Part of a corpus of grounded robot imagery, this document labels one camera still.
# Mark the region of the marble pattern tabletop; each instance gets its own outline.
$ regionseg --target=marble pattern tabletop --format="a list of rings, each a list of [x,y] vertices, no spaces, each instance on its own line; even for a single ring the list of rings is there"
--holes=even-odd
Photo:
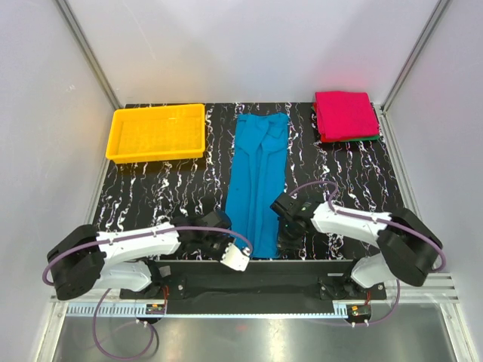
[[[392,211],[402,207],[384,139],[354,143],[321,143],[311,103],[208,103],[206,152],[203,158],[119,164],[110,162],[94,224],[101,231],[127,231],[169,221],[178,215],[224,209],[234,152],[237,115],[286,113],[290,118],[286,186],[290,191],[317,179],[336,182],[337,203],[359,210]],[[154,106],[128,105],[126,108]],[[309,187],[301,197],[328,187]],[[282,259],[354,259],[377,252],[340,235],[308,234],[303,248]],[[185,259],[203,259],[195,252]]]

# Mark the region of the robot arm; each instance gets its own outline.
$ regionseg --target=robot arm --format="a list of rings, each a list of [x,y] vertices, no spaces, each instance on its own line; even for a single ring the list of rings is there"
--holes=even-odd
[[[272,204],[272,209],[280,216],[278,245],[280,248],[298,248],[300,239],[307,230],[334,233],[364,241],[378,247],[381,253],[356,260],[347,271],[337,288],[348,291],[352,288],[368,289],[375,284],[398,278],[407,284],[420,287],[432,271],[438,253],[427,243],[399,229],[377,220],[400,223],[433,240],[442,247],[437,237],[408,209],[394,213],[370,213],[350,210],[351,214],[365,216],[356,218],[343,215],[349,211],[336,207],[334,212],[329,203],[298,201],[283,193]]]
[[[109,243],[80,250],[52,266],[57,298],[74,299],[90,289],[107,288],[142,291],[146,298],[155,296],[162,288],[163,280],[155,262],[148,260],[148,256],[183,255],[201,250],[234,270],[247,268],[249,250],[238,249],[228,235],[193,230],[162,233],[162,230],[180,226],[228,229],[231,222],[222,211],[213,211],[201,218],[180,217],[152,228],[129,232],[97,232],[92,225],[79,226],[51,250],[47,255],[49,262],[88,242]]]

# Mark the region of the white panel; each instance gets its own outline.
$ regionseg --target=white panel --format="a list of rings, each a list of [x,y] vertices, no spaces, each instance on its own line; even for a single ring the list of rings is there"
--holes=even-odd
[[[483,355],[483,2],[453,2],[389,116],[427,225]]]
[[[28,361],[46,255],[86,219],[112,109],[54,2],[2,2],[0,51],[0,360]]]
[[[121,103],[380,103],[436,2],[70,0]]]

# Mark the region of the blue cloth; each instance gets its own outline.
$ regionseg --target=blue cloth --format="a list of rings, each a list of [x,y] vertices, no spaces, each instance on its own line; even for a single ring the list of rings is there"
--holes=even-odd
[[[287,145],[287,115],[238,116],[225,211],[232,230],[253,243],[253,257],[277,257],[278,217],[270,205],[284,191]]]

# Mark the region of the gray floor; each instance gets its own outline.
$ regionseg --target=gray floor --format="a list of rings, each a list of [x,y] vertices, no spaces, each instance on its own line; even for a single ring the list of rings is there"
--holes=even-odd
[[[386,306],[377,306],[376,315]],[[124,318],[99,319],[104,338]],[[91,318],[67,318],[55,361],[111,361],[95,347]],[[433,305],[400,305],[385,323],[369,328],[330,327],[308,320],[180,320],[155,324],[159,342],[144,361],[456,361],[441,312]],[[118,356],[139,353],[148,330],[132,325],[103,342]]]

